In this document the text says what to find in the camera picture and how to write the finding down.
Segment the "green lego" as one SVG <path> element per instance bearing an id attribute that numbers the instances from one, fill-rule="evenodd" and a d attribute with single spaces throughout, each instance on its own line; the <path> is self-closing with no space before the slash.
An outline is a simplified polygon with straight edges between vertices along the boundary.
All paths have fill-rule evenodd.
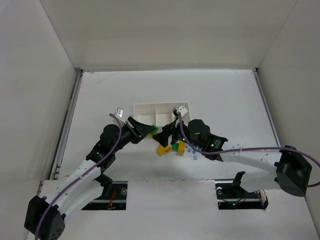
<path id="1" fill-rule="evenodd" d="M 158 132 L 159 128 L 154 124 L 152 125 L 152 127 L 153 127 L 153 130 L 150 132 L 150 134 L 155 135 Z"/>

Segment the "green small lego brick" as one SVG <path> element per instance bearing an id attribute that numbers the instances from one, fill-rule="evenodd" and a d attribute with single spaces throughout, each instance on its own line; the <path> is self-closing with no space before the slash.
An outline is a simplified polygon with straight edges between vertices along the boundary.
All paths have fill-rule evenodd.
<path id="1" fill-rule="evenodd" d="M 175 143 L 175 144 L 173 144 L 171 147 L 172 147 L 172 150 L 173 150 L 173 151 L 176 151 L 176 152 L 179 151 L 179 143 L 178 143 L 178 142 Z"/>

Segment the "yellow curved lego brick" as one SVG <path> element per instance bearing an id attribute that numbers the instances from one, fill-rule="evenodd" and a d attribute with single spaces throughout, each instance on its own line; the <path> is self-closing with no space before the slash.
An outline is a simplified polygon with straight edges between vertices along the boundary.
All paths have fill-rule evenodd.
<path id="1" fill-rule="evenodd" d="M 178 143 L 178 150 L 177 150 L 178 154 L 183 155 L 185 153 L 185 150 L 186 150 L 186 143 L 183 141 L 180 141 Z"/>

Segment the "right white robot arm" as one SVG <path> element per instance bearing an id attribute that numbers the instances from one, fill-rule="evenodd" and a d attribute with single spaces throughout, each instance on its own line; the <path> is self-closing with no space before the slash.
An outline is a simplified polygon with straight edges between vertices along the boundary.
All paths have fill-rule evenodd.
<path id="1" fill-rule="evenodd" d="M 172 122 L 153 135 L 161 146 L 187 143 L 192 149 L 211 161 L 238 163 L 257 168 L 256 172 L 239 171 L 233 185 L 248 193 L 257 190 L 281 189 L 296 196 L 305 197 L 312 166 L 303 154 L 292 146 L 246 147 L 233 144 L 227 138 L 211 133 L 210 127 L 200 119 L 188 124 Z"/>

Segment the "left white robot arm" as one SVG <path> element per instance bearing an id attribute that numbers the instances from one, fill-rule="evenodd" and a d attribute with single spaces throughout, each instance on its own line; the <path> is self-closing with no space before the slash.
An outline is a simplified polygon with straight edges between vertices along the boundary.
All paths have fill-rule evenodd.
<path id="1" fill-rule="evenodd" d="M 132 117 L 124 123 L 117 117 L 113 119 L 117 124 L 103 128 L 99 141 L 61 185 L 46 196 L 36 195 L 29 201 L 24 228 L 36 240 L 57 240 L 74 213 L 111 188 L 113 181 L 104 172 L 115 161 L 116 152 L 129 143 L 138 144 L 155 129 Z"/>

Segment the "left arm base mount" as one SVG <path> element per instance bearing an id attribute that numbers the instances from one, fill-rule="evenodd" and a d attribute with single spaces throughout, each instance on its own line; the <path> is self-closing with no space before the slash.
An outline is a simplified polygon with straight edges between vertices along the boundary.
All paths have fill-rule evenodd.
<path id="1" fill-rule="evenodd" d="M 103 187 L 101 196 L 92 200 L 82 211 L 124 211 L 127 208 L 128 182 L 113 181 L 102 174 L 97 178 Z"/>

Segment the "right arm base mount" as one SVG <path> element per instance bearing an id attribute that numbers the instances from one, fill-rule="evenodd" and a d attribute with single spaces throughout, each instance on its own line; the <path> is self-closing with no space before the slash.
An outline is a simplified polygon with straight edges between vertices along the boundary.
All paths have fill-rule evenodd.
<path id="1" fill-rule="evenodd" d="M 240 187 L 240 171 L 233 180 L 218 180 L 215 182 L 217 206 L 219 210 L 266 210 L 269 201 L 264 190 L 247 192 Z"/>

